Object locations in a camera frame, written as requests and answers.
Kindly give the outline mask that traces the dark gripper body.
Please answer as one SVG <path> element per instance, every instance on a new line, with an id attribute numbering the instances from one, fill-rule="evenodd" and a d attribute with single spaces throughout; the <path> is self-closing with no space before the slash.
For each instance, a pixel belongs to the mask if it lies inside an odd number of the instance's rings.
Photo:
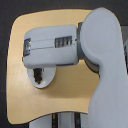
<path id="1" fill-rule="evenodd" d="M 36 68 L 33 71 L 34 71 L 34 77 L 41 77 L 41 74 L 42 74 L 41 68 Z"/>

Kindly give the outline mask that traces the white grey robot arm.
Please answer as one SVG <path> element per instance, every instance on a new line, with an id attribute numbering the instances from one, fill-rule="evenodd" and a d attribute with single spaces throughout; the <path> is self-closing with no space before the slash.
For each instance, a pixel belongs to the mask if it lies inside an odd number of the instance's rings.
<path id="1" fill-rule="evenodd" d="M 119 21 L 111 11 L 91 11 L 80 27 L 41 27 L 24 36 L 22 60 L 28 69 L 54 69 L 81 59 L 100 76 L 89 103 L 89 128 L 128 128 L 125 52 Z"/>

